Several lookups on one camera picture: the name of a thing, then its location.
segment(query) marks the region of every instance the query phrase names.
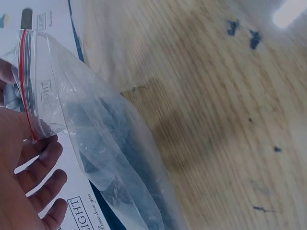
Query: hand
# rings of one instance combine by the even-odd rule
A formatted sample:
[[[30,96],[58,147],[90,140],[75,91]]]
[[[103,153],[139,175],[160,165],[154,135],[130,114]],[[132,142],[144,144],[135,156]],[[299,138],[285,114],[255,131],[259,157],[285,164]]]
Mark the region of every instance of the hand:
[[[32,144],[31,130],[24,113],[0,108],[0,229],[3,230],[56,230],[67,209],[63,199],[40,219],[41,212],[60,192],[67,181],[64,171],[56,170],[33,195],[25,194],[46,177],[62,153],[62,146],[53,136]],[[33,157],[38,158],[25,170],[14,170]]]
[[[14,84],[12,65],[0,59],[0,106],[4,106],[3,89],[5,84]]]

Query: wooden table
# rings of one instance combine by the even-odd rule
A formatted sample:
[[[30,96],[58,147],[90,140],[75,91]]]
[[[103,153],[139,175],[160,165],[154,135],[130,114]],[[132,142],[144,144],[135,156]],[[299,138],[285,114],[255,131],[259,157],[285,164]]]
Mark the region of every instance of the wooden table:
[[[306,16],[280,30],[281,4],[86,1],[85,61],[129,89],[191,230],[307,229]]]

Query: printed logo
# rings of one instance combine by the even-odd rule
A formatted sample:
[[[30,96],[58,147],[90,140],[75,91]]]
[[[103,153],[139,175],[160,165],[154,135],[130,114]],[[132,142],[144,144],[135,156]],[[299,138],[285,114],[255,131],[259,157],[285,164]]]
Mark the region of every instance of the printed logo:
[[[51,80],[46,80],[41,83],[41,95],[43,105],[50,104],[51,100]]]
[[[43,31],[46,29],[46,13],[41,13],[37,16],[37,30]]]
[[[79,230],[94,230],[79,196],[67,200]]]
[[[0,18],[0,28],[4,28],[9,20],[9,16],[5,13],[1,18]]]

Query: dark stain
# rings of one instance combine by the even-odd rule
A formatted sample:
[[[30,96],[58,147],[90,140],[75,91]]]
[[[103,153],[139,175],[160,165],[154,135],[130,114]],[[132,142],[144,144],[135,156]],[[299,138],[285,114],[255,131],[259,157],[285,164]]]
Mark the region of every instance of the dark stain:
[[[282,151],[282,149],[280,149],[279,147],[277,147],[277,146],[274,146],[274,152],[281,152]]]
[[[146,86],[142,86],[142,85],[141,85],[141,86],[138,86],[138,87],[133,87],[131,91],[132,91],[132,92],[135,92],[138,88],[148,89]]]
[[[240,26],[239,20],[227,20],[227,33],[229,36],[235,36],[237,28]]]
[[[253,206],[253,209],[261,211],[261,212],[264,212],[264,213],[266,213],[266,212],[275,212],[274,210],[266,210],[266,209],[264,209],[264,207],[257,207],[257,206]]]
[[[250,39],[249,47],[254,50],[254,49],[257,48],[259,42],[261,41],[261,36],[260,36],[259,32],[257,32],[257,31],[249,30],[249,32],[252,35],[252,38]]]

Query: clear plastic bag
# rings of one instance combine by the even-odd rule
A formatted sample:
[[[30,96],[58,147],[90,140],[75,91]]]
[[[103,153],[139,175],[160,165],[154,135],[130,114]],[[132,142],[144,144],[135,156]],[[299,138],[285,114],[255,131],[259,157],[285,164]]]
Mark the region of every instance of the clear plastic bag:
[[[35,140],[67,128],[80,168],[128,230],[185,230],[136,109],[53,37],[17,33],[14,77]]]

